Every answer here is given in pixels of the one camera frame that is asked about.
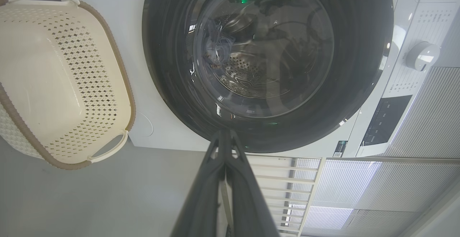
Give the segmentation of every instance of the washing machine door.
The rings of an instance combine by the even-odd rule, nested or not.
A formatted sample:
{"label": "washing machine door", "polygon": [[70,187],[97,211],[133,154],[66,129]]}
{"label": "washing machine door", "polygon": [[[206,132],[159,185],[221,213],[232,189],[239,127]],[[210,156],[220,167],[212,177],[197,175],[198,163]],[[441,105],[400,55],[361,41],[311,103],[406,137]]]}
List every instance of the washing machine door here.
{"label": "washing machine door", "polygon": [[234,129],[247,152],[302,147],[350,118],[392,28],[392,0],[145,0],[143,14],[167,105],[206,139]]}

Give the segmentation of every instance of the sticker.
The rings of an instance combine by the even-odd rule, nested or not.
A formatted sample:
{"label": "sticker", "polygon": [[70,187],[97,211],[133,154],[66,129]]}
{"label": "sticker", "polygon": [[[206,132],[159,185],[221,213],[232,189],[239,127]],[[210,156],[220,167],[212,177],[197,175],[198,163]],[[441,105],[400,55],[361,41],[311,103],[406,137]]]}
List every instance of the sticker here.
{"label": "sticker", "polygon": [[337,147],[335,147],[334,155],[332,155],[332,157],[342,157],[347,143],[348,141],[339,141],[337,143]]}

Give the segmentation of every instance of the plastic basket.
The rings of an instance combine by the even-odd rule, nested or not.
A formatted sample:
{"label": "plastic basket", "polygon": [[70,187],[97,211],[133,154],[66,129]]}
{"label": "plastic basket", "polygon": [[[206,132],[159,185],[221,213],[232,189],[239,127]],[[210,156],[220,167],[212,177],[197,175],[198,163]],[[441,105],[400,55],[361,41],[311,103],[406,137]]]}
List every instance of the plastic basket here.
{"label": "plastic basket", "polygon": [[[0,0],[0,135],[63,169],[115,154],[135,107],[113,36],[79,0]],[[121,141],[93,157],[118,135]]]}

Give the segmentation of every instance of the white dial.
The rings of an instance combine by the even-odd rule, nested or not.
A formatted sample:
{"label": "white dial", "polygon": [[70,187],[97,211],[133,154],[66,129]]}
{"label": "white dial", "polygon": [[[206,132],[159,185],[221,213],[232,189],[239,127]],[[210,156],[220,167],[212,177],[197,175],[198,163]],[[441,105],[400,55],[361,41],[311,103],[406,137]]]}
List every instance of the white dial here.
{"label": "white dial", "polygon": [[430,69],[439,57],[440,49],[435,44],[421,42],[413,47],[406,57],[406,65],[417,71]]}

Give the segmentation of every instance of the washing machine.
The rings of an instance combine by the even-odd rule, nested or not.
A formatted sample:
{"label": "washing machine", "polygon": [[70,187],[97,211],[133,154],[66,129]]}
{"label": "washing machine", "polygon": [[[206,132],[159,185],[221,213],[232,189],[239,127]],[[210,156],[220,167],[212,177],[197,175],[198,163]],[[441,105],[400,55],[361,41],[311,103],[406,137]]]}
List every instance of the washing machine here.
{"label": "washing machine", "polygon": [[84,0],[130,78],[139,147],[363,157],[397,134],[458,0]]}

